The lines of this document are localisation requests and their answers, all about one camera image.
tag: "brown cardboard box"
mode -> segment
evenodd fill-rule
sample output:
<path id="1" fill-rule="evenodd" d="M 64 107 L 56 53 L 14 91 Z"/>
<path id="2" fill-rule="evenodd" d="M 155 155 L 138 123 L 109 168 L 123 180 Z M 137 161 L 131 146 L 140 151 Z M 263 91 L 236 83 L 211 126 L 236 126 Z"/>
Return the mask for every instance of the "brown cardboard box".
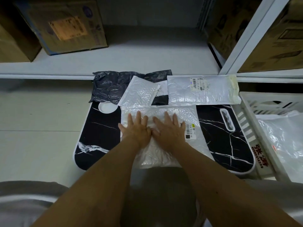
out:
<path id="1" fill-rule="evenodd" d="M 261 0 L 217 0 L 208 41 L 227 59 Z"/>
<path id="2" fill-rule="evenodd" d="M 96 0 L 20 0 L 15 5 L 48 55 L 107 47 Z"/>
<path id="3" fill-rule="evenodd" d="M 239 72 L 303 68 L 303 0 L 290 0 Z"/>
<path id="4" fill-rule="evenodd" d="M 0 62 L 31 62 L 41 45 L 17 9 L 0 2 Z"/>

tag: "red writing on crate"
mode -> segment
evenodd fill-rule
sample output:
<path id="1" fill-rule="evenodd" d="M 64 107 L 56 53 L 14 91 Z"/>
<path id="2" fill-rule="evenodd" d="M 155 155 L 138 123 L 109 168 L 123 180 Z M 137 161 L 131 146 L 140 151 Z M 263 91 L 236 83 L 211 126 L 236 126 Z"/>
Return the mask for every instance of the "red writing on crate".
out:
<path id="1" fill-rule="evenodd" d="M 265 156 L 262 154 L 262 150 L 259 144 L 252 146 L 252 151 L 255 154 L 255 157 L 260 165 L 261 168 L 264 168 L 264 166 L 268 167 L 268 162 Z"/>

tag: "crumpled black package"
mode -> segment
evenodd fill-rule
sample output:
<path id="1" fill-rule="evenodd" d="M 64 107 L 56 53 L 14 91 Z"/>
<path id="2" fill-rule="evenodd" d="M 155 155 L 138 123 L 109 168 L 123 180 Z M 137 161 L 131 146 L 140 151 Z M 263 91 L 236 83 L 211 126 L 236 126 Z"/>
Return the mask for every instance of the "crumpled black package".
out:
<path id="1" fill-rule="evenodd" d="M 138 72 L 102 71 L 93 72 L 93 74 L 95 75 L 93 80 L 94 87 L 92 98 L 89 102 L 110 101 L 113 104 L 118 104 L 133 76 L 157 83 L 167 80 L 167 76 L 171 76 L 172 71 L 164 70 L 147 74 Z M 156 96 L 152 105 L 168 105 L 168 95 Z"/>

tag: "purple logo on box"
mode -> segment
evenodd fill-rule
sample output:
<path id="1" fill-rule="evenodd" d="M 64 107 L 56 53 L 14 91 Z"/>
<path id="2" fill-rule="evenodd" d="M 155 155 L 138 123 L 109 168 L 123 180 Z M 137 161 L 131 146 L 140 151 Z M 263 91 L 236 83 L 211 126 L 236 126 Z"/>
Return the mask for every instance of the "purple logo on box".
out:
<path id="1" fill-rule="evenodd" d="M 85 14 L 86 17 L 88 17 L 88 18 L 93 17 L 93 11 L 89 7 L 83 6 L 82 10 L 83 10 L 83 13 Z"/>

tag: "forearm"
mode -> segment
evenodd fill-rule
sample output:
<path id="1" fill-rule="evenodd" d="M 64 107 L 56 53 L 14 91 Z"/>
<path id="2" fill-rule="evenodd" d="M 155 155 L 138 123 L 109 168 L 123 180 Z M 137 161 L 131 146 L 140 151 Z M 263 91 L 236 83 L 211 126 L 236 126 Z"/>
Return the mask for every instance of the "forearm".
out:
<path id="1" fill-rule="evenodd" d="M 177 146 L 173 155 L 186 171 L 202 210 L 214 227 L 223 223 L 242 226 L 283 226 L 288 223 L 297 226 L 263 194 L 190 145 Z"/>
<path id="2" fill-rule="evenodd" d="M 118 226 L 138 145 L 124 139 L 96 162 L 33 225 Z"/>

